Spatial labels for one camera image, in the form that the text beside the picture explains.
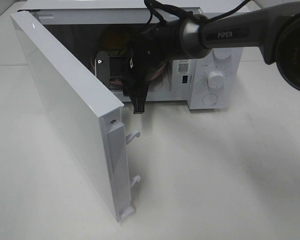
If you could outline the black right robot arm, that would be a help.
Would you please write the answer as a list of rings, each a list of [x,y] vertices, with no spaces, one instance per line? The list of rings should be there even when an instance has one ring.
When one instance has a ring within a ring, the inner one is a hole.
[[[123,93],[135,114],[145,111],[151,78],[166,61],[202,59],[212,49],[258,47],[264,62],[276,64],[300,91],[300,1],[244,14],[233,9],[212,18],[156,0],[144,4],[158,23],[128,45]]]

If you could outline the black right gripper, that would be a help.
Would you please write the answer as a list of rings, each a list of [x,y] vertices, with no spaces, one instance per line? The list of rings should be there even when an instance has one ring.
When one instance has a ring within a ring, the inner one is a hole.
[[[130,98],[134,114],[143,114],[152,75],[174,58],[175,29],[167,24],[153,25],[139,32],[128,48],[123,95]]]

